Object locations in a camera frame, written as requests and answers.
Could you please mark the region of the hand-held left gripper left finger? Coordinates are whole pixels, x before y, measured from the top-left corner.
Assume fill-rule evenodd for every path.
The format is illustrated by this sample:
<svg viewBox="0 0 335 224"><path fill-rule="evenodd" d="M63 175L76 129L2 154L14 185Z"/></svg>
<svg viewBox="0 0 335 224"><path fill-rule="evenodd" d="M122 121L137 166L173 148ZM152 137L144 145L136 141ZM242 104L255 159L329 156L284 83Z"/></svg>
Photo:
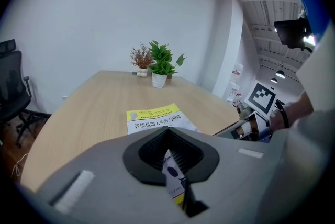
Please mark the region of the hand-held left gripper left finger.
<svg viewBox="0 0 335 224"><path fill-rule="evenodd" d="M149 129L100 142L55 171L36 194L57 223L182 223L187 214L166 186L138 181L124 151L154 133Z"/></svg>

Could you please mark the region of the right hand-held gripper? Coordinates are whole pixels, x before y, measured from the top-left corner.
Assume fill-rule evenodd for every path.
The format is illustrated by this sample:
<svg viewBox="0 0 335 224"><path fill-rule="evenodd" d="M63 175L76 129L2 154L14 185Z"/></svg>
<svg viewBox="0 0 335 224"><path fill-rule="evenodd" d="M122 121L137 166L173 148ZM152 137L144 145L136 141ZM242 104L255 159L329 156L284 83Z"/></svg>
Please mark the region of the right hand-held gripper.
<svg viewBox="0 0 335 224"><path fill-rule="evenodd" d="M240 120L217 132L218 137L238 137L240 140L268 142L270 140L270 115L277 94L263 83L255 81L237 111Z"/></svg>

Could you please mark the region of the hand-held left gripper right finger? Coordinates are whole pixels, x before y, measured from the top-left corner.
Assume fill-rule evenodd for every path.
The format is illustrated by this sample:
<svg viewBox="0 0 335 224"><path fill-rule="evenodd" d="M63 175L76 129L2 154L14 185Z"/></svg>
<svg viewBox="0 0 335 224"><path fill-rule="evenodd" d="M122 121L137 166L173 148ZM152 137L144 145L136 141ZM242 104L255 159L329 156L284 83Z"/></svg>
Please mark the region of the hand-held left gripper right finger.
<svg viewBox="0 0 335 224"><path fill-rule="evenodd" d="M191 185L195 198L208 209L189 217L170 202L169 223L259 223L259 206L281 160L286 136L269 143L233 140L185 130L219 153L219 164L208 180Z"/></svg>

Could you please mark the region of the person's right hand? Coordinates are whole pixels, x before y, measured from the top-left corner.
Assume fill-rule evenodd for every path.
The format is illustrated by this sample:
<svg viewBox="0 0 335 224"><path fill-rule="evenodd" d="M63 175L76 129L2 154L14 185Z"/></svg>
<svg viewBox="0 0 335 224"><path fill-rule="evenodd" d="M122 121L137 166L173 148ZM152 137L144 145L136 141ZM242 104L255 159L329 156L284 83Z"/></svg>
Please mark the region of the person's right hand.
<svg viewBox="0 0 335 224"><path fill-rule="evenodd" d="M277 109L270 115L270 132L274 133L282 129L285 129L284 119L281 112Z"/></svg>

